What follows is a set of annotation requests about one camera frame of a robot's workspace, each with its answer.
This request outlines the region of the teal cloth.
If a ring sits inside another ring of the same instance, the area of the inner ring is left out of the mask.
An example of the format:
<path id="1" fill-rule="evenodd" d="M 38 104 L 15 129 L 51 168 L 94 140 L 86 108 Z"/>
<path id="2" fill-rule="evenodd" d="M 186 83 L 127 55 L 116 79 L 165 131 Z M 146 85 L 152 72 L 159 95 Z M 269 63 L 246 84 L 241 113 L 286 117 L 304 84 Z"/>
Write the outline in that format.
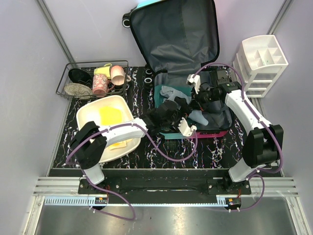
<path id="1" fill-rule="evenodd" d="M 155 108 L 159 107 L 164 101 L 165 97 L 160 95 L 160 90 L 161 90 L 161 86 L 164 85 L 157 85 L 155 86 L 155 90 L 154 90 L 154 103 L 155 103 Z M 172 88 L 179 90 L 181 92 L 183 92 L 184 94 L 186 94 L 187 96 L 191 97 L 191 87 L 177 87 L 177 86 L 173 86 Z"/>

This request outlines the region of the pink and teal kids suitcase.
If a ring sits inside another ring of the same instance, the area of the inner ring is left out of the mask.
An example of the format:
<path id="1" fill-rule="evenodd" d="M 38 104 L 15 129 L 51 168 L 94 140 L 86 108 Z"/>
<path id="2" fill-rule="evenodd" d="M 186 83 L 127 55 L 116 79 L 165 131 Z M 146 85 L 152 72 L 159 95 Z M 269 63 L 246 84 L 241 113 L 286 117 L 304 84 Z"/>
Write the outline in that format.
<path id="1" fill-rule="evenodd" d="M 188 75 L 198 75 L 202 83 L 213 88 L 224 83 L 212 78 L 208 64 L 219 56 L 220 43 L 217 14 L 212 0 L 153 0 L 139 4 L 123 15 L 122 24 L 131 29 L 153 78 L 150 86 L 191 87 L 186 84 Z M 202 111 L 208 120 L 206 126 L 192 121 L 197 127 L 193 138 L 211 138 L 224 135 L 232 126 L 233 112 L 221 100 L 215 100 Z M 182 139 L 180 132 L 164 128 L 158 134 L 166 139 Z"/>

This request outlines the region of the yellow towel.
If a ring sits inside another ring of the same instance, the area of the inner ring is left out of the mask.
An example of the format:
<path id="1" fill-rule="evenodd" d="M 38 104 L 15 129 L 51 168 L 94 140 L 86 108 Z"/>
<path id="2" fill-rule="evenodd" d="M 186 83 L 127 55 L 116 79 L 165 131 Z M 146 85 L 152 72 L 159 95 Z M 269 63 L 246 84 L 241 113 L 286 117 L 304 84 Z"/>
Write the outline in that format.
<path id="1" fill-rule="evenodd" d="M 110 106 L 100 108 L 99 115 L 101 126 L 121 124 L 124 121 L 121 110 Z M 127 142 L 128 141 L 121 141 L 114 143 L 109 146 L 109 149 L 113 150 L 118 148 L 125 148 L 127 146 Z"/>

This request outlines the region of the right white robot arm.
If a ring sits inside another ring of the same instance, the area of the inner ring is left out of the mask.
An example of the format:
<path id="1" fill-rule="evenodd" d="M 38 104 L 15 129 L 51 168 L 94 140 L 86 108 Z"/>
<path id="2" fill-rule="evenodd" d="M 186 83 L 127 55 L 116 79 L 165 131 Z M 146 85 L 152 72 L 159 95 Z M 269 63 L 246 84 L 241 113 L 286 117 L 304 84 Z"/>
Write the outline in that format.
<path id="1" fill-rule="evenodd" d="M 282 126 L 271 124 L 259 113 L 248 99 L 241 83 L 226 82 L 206 90 L 201 87 L 198 73 L 199 71 L 187 78 L 187 83 L 194 86 L 194 98 L 198 104 L 202 107 L 210 101 L 223 101 L 240 120 L 247 133 L 242 158 L 229 169 L 229 178 L 222 181 L 224 192 L 235 193 L 240 187 L 239 182 L 255 172 L 279 172 L 283 166 Z"/>

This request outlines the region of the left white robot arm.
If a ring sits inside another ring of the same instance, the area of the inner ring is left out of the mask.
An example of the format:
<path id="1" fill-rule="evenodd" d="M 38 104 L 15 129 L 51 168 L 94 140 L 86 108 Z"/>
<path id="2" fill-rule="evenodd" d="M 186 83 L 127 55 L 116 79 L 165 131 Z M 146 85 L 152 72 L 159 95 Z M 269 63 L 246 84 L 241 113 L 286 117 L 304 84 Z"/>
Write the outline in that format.
<path id="1" fill-rule="evenodd" d="M 196 136 L 196 126 L 187 118 L 192 109 L 183 98 L 167 100 L 159 107 L 148 110 L 133 120 L 121 124 L 100 127 L 94 121 L 87 122 L 70 143 L 68 159 L 75 158 L 83 174 L 89 179 L 89 189 L 96 194 L 105 190 L 105 176 L 99 165 L 104 150 L 115 143 L 129 139 L 149 139 L 164 128 L 173 128 L 185 137 Z"/>

